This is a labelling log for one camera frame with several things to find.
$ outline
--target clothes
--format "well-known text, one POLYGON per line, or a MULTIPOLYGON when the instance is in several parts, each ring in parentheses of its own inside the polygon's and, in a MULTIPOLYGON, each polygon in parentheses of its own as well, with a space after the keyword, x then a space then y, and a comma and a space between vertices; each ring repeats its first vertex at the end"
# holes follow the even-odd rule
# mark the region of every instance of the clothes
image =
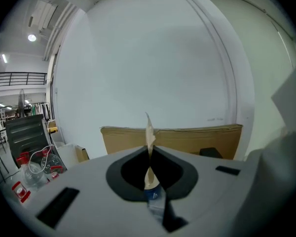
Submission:
POLYGON ((45 118, 46 118, 46 120, 49 120, 49 111, 48 111, 48 108, 47 108, 47 104, 43 104, 43 105, 45 107, 45 114, 46 114, 45 118))
POLYGON ((36 113, 37 114, 40 114, 40 108, 39 108, 39 105, 38 104, 35 105, 35 108, 36 108, 36 113))
POLYGON ((47 109, 48 119, 51 119, 51 116, 50 116, 50 112, 49 112, 48 105, 46 105, 46 109, 47 109))
POLYGON ((42 107, 42 105, 38 105, 38 106, 39 106, 39 112, 40 112, 40 114, 43 114, 43 116, 45 117, 44 112, 43 112, 43 107, 42 107))
POLYGON ((35 114, 38 115, 39 114, 39 110, 38 110, 38 107, 37 105, 35 105, 35 114))
POLYGON ((42 109, 42 111, 43 111, 44 118, 45 118, 45 120, 47 121, 47 118, 46 118, 46 111, 45 111, 45 106, 44 106, 43 104, 41 105, 41 109, 42 109))

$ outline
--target black railing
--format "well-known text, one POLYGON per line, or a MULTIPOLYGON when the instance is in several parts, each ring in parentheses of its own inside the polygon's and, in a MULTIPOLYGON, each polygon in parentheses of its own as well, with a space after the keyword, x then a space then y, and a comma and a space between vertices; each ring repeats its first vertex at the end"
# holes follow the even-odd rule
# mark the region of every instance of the black railing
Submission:
POLYGON ((46 83, 47 73, 0 72, 0 87, 46 83))

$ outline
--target clear plastic container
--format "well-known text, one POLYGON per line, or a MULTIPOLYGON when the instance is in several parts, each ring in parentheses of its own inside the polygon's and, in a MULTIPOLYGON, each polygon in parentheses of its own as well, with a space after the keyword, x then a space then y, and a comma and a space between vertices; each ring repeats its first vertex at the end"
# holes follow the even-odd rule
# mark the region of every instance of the clear plastic container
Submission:
POLYGON ((40 166, 43 169, 46 164, 46 168, 44 169, 44 172, 50 180, 52 179, 53 172, 57 172, 58 174, 61 174, 64 172, 65 166, 63 165, 63 162, 60 160, 60 158, 57 155, 48 153, 48 149, 44 149, 42 153, 43 153, 43 158, 41 160, 40 166))
POLYGON ((30 162, 31 171, 29 170, 29 159, 27 156, 21 156, 16 159, 17 162, 21 165, 21 177, 24 181, 25 185, 29 188, 40 188, 48 183, 48 179, 45 176, 45 173, 42 171, 38 174, 33 174, 41 171, 41 167, 39 164, 35 162, 30 162))

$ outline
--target white wall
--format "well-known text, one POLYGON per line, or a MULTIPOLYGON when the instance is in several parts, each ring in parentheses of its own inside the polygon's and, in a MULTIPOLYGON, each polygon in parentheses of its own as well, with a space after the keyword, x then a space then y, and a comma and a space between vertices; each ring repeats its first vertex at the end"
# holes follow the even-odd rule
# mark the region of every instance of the white wall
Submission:
POLYGON ((48 71, 48 62, 39 56, 10 54, 7 55, 7 60, 5 72, 47 73, 48 71))
POLYGON ((19 53, 27 55, 44 55, 46 44, 30 42, 27 36, 15 36, 13 32, 0 33, 0 53, 19 53))
POLYGON ((102 0, 77 14, 62 43, 57 126, 94 158, 106 154, 101 126, 143 128, 145 112, 155 128, 234 123, 225 73, 186 0, 102 0))
POLYGON ((0 87, 0 97, 17 95, 20 90, 23 89, 25 94, 37 94, 42 93, 45 95, 46 86, 45 85, 13 85, 13 86, 1 86, 0 87))
MULTIPOLYGON (((247 154, 280 136, 285 124, 271 96, 293 71, 283 42, 270 18, 242 0, 211 0, 239 35, 247 53, 255 84, 255 120, 247 154)), ((281 31, 293 65, 296 50, 281 31)))
POLYGON ((290 38, 287 33, 275 22, 273 22, 276 29, 279 32, 279 36, 282 37, 284 44, 289 54, 289 58, 291 59, 292 67, 296 67, 296 39, 290 38))

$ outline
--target brown cardboard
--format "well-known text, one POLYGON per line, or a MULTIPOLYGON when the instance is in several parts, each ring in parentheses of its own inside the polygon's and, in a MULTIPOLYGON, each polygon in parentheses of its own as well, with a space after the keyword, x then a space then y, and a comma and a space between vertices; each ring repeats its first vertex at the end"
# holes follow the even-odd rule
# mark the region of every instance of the brown cardboard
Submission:
POLYGON ((77 155, 78 162, 83 162, 85 160, 89 160, 89 156, 87 150, 80 146, 75 146, 75 153, 77 155))
MULTIPOLYGON (((198 155, 202 148, 216 148, 224 159, 233 159, 242 125, 205 128, 155 129, 154 145, 198 155)), ((101 128, 108 154, 146 144, 146 130, 105 126, 101 128)))
POLYGON ((52 128, 52 127, 57 127, 56 126, 56 121, 50 121, 50 122, 48 122, 48 128, 52 128))

